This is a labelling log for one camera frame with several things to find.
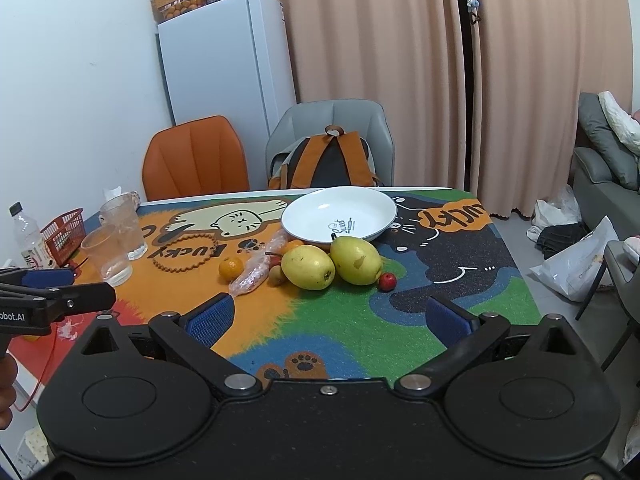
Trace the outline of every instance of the orange chair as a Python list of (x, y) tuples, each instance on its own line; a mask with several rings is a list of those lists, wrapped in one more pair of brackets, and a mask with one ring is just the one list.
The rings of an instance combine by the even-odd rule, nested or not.
[(247, 191), (242, 144), (223, 116), (154, 135), (142, 166), (147, 200)]

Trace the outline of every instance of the small red basket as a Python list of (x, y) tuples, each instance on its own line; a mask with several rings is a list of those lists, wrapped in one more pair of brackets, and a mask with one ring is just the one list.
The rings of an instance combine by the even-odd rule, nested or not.
[(42, 230), (42, 236), (56, 263), (60, 267), (64, 266), (86, 236), (82, 208), (54, 219)]

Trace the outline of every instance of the yellow pear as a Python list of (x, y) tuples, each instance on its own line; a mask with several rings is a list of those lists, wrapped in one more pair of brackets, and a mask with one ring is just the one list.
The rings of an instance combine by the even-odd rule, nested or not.
[(295, 286), (306, 290), (322, 290), (335, 278), (331, 258), (313, 245), (300, 245), (282, 257), (282, 272)]
[(338, 236), (331, 243), (331, 259), (340, 277), (353, 285), (370, 285), (382, 274), (382, 258), (366, 240)]

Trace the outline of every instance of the white pillow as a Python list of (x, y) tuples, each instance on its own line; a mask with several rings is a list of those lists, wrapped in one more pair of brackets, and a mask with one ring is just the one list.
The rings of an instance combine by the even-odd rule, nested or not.
[(640, 261), (640, 235), (630, 236), (627, 238), (623, 249), (629, 259), (638, 265), (638, 262)]
[(640, 155), (640, 123), (620, 108), (611, 92), (600, 92), (598, 99), (607, 123), (620, 142), (632, 153)]

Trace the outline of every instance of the red cable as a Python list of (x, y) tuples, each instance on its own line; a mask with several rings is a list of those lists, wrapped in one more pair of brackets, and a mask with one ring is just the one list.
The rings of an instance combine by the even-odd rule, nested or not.
[(38, 382), (36, 383), (36, 387), (33, 389), (33, 393), (29, 396), (29, 399), (27, 399), (27, 402), (25, 403), (25, 405), (21, 408), (18, 408), (18, 406), (16, 406), (14, 404), (14, 408), (16, 410), (18, 410), (19, 412), (23, 412), (24, 410), (26, 410), (29, 405), (31, 404), (31, 401), (33, 400), (33, 398), (36, 396), (36, 393), (38, 392), (38, 389), (40, 388), (40, 385), (42, 384), (42, 378), (44, 377), (44, 373), (47, 371), (47, 368), (49, 368), (49, 364), (51, 362), (51, 360), (53, 359), (53, 353), (54, 350), (56, 349), (56, 341), (58, 339), (58, 324), (56, 323), (56, 330), (53, 334), (53, 344), (51, 345), (51, 351), (49, 353), (49, 357), (47, 358), (47, 362), (44, 365), (44, 368), (42, 369), (42, 373), (40, 374), (40, 377), (38, 378)]

